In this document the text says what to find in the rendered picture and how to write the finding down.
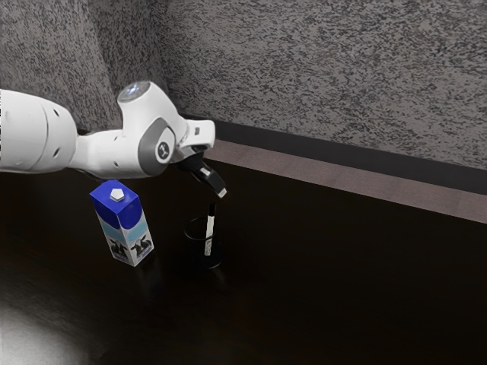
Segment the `black mesh pen holder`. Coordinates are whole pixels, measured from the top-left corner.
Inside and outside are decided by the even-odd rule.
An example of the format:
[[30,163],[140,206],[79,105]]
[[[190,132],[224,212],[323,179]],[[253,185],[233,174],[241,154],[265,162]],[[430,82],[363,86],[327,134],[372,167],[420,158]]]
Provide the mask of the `black mesh pen holder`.
[[218,222],[214,222],[212,234],[207,233],[207,217],[191,220],[184,228],[191,263],[197,268],[211,269],[219,266],[224,258]]

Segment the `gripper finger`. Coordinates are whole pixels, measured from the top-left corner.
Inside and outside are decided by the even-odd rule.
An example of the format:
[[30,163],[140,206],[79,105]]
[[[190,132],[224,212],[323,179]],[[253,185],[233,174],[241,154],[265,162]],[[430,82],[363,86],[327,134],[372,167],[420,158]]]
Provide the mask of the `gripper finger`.
[[224,180],[204,162],[196,164],[193,175],[198,181],[207,185],[219,198],[223,198],[227,194]]

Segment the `blue and white milk carton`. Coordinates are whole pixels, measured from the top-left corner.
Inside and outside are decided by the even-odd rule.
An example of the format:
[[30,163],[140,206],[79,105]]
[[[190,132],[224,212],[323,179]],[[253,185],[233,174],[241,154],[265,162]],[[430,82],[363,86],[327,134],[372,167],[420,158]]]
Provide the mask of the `blue and white milk carton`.
[[90,198],[112,256],[137,266],[154,248],[138,194],[113,179],[101,183]]

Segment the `black and white pen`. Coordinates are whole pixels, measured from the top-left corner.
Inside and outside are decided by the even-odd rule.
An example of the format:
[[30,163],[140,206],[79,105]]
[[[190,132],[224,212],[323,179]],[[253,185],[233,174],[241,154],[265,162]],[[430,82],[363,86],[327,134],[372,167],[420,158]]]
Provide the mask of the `black and white pen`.
[[216,203],[212,202],[208,208],[208,216],[206,222],[205,248],[204,248],[205,256],[210,256],[212,252],[212,237],[214,234],[214,225],[215,225],[215,209],[216,209]]

